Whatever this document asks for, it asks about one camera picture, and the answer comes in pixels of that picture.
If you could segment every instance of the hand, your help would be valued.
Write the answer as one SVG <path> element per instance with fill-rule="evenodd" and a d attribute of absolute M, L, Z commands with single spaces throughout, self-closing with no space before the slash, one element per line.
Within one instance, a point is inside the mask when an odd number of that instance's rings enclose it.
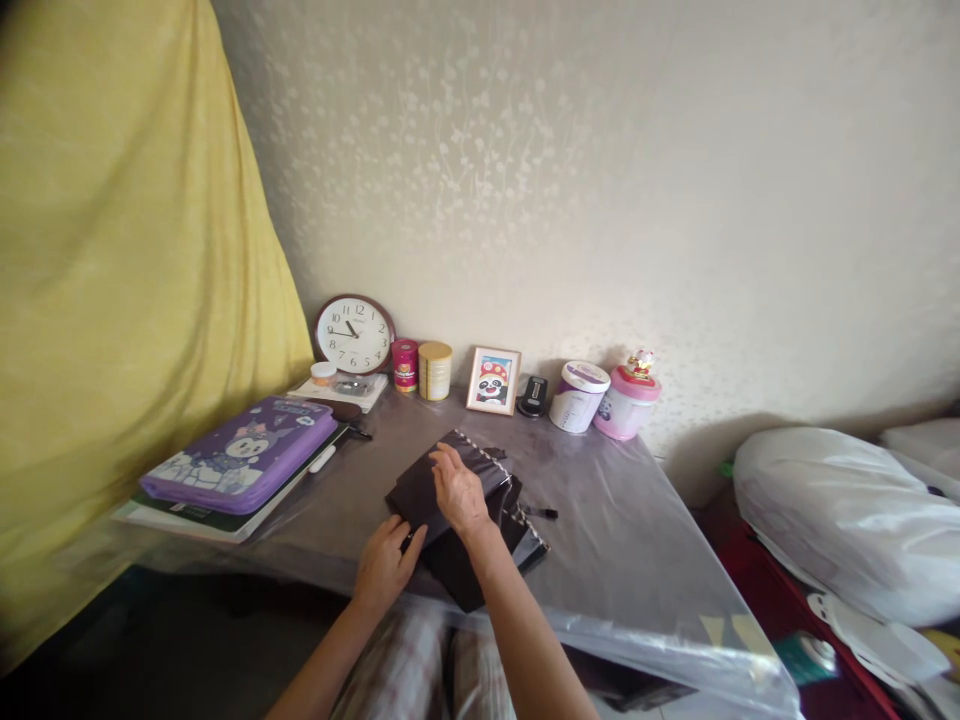
<path fill-rule="evenodd" d="M 400 552 L 404 538 L 410 534 L 410 523 L 399 515 L 391 515 L 367 541 L 360 558 L 353 602 L 378 619 L 387 614 L 394 600 L 407 586 L 420 557 L 427 526 L 414 533 L 405 553 Z"/>
<path fill-rule="evenodd" d="M 450 527 L 463 539 L 491 522 L 483 499 L 483 486 L 480 478 L 463 464 L 460 453 L 446 443 L 437 443 L 437 448 L 430 453 L 430 459 L 437 463 L 433 468 L 437 505 Z"/>

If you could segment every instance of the picture frame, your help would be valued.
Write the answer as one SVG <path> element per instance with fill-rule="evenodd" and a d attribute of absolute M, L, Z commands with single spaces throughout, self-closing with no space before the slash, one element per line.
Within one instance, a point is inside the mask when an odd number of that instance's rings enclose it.
<path fill-rule="evenodd" d="M 516 350 L 477 346 L 467 386 L 467 409 L 513 415 L 521 357 Z"/>

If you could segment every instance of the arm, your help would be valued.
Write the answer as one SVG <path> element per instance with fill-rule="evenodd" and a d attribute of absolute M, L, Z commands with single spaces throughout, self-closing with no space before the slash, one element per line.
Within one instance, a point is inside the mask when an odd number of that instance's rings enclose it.
<path fill-rule="evenodd" d="M 480 479 L 452 447 L 445 443 L 437 447 L 430 455 L 437 463 L 433 469 L 437 502 L 470 554 L 517 717 L 598 718 L 487 513 Z"/>
<path fill-rule="evenodd" d="M 270 710 L 267 720 L 330 716 L 364 645 L 413 574 L 427 526 L 417 529 L 407 552 L 401 554 L 400 546 L 409 533 L 410 523 L 402 523 L 396 515 L 377 528 L 363 551 L 353 600 Z"/>

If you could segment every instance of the red can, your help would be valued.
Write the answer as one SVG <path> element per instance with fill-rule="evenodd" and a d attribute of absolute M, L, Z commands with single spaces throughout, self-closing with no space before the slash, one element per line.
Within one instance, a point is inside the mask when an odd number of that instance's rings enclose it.
<path fill-rule="evenodd" d="M 413 340 L 395 340 L 393 353 L 393 384 L 400 392 L 417 390 L 417 344 Z"/>

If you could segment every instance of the purple pencil case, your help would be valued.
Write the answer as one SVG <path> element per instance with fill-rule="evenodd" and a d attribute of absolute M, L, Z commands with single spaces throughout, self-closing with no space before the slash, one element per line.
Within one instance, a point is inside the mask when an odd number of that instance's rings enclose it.
<path fill-rule="evenodd" d="M 140 478 L 151 497 L 246 515 L 336 429 L 333 410 L 271 395 Z"/>

